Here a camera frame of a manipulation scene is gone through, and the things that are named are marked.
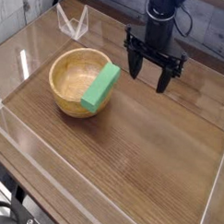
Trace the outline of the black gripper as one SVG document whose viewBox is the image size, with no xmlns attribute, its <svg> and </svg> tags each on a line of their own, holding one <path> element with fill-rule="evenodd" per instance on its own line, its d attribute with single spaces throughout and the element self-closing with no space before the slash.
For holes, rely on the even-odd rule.
<svg viewBox="0 0 224 224">
<path fill-rule="evenodd" d="M 171 77 L 181 76 L 188 56 L 173 37 L 162 49 L 151 47 L 145 42 L 145 28 L 145 26 L 136 24 L 128 24 L 124 28 L 126 34 L 124 47 L 128 55 L 129 74 L 136 79 L 142 69 L 143 60 L 149 60 L 163 69 L 157 86 L 157 92 L 163 93 L 168 87 Z"/>
</svg>

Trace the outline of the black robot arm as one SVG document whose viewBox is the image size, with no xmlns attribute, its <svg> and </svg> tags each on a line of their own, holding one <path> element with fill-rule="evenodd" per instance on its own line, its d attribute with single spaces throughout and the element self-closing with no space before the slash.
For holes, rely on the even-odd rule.
<svg viewBox="0 0 224 224">
<path fill-rule="evenodd" d="M 147 24 L 128 24 L 124 47 L 127 51 L 129 74 L 136 79 L 147 59 L 162 68 L 157 92 L 163 93 L 172 77 L 180 77 L 187 61 L 185 50 L 172 37 L 174 27 L 179 30 L 175 15 L 184 9 L 186 0 L 148 0 Z"/>
</svg>

